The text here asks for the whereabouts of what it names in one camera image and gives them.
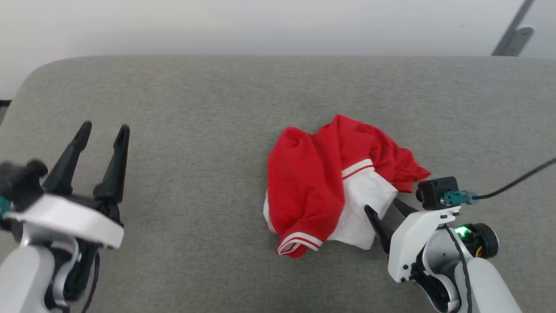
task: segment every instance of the green led light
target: green led light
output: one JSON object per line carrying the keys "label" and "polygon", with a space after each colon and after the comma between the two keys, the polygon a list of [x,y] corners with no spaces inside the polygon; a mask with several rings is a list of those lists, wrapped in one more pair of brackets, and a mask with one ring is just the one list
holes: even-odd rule
{"label": "green led light", "polygon": [[469,232],[469,229],[465,226],[460,226],[460,227],[454,228],[454,231],[456,233],[458,233],[459,237],[465,237],[467,232]]}

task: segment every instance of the white wall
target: white wall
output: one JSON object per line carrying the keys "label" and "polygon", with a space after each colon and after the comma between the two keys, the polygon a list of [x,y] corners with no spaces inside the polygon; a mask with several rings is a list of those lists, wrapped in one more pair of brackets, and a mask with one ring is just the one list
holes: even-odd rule
{"label": "white wall", "polygon": [[489,55],[521,2],[0,0],[0,99],[85,55]]}
{"label": "white wall", "polygon": [[535,33],[520,57],[556,59],[556,1],[535,0],[521,26],[533,26]]}

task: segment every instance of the metal bracket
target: metal bracket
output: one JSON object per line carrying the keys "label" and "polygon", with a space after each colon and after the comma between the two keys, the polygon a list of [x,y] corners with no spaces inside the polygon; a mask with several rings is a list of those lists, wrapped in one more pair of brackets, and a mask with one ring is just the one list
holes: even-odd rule
{"label": "metal bracket", "polygon": [[[504,53],[506,51],[511,50],[511,48],[508,49],[508,47],[510,46],[510,42],[515,37],[514,34],[516,32],[519,32],[518,27],[521,24],[523,18],[527,14],[527,12],[529,11],[529,8],[531,7],[531,5],[533,5],[534,1],[535,0],[525,0],[525,1],[523,1],[522,6],[519,8],[517,13],[515,14],[514,19],[512,20],[510,25],[508,26],[508,29],[506,30],[506,32],[504,33],[504,35],[500,39],[500,42],[498,42],[498,45],[496,46],[496,48],[492,52],[493,56],[505,56],[506,54],[504,54]],[[517,56],[519,54],[519,52],[516,49],[515,49],[515,51],[512,51],[512,53],[516,53],[516,52],[517,52],[517,54],[515,54],[515,56]]]}
{"label": "metal bracket", "polygon": [[502,51],[501,56],[519,56],[527,42],[531,39],[535,29],[531,26],[525,26],[516,30],[508,43],[507,47]]}

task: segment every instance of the gray fabric surface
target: gray fabric surface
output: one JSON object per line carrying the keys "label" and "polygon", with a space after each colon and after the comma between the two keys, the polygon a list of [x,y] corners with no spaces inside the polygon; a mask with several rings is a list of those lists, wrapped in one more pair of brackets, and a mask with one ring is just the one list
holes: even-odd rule
{"label": "gray fabric surface", "polygon": [[[77,58],[23,84],[0,160],[51,167],[90,119],[73,184],[90,194],[131,127],[126,233],[102,251],[91,313],[433,312],[419,288],[394,283],[377,245],[275,255],[262,217],[269,151],[288,125],[317,131],[341,113],[383,129],[433,177],[490,192],[556,155],[555,86],[556,62],[510,57]],[[552,168],[459,218],[495,229],[492,263],[524,312],[556,307],[555,185]],[[14,246],[0,234],[0,257]]]}

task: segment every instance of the red and white jersey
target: red and white jersey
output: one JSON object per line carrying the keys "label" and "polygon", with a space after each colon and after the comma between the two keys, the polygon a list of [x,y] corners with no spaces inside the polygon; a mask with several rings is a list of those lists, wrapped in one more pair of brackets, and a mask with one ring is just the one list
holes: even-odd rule
{"label": "red and white jersey", "polygon": [[430,173],[380,129],[343,115],[311,135],[288,127],[270,153],[263,214],[281,235],[279,255],[302,256],[326,240],[370,249],[364,207],[382,217],[398,191]]}

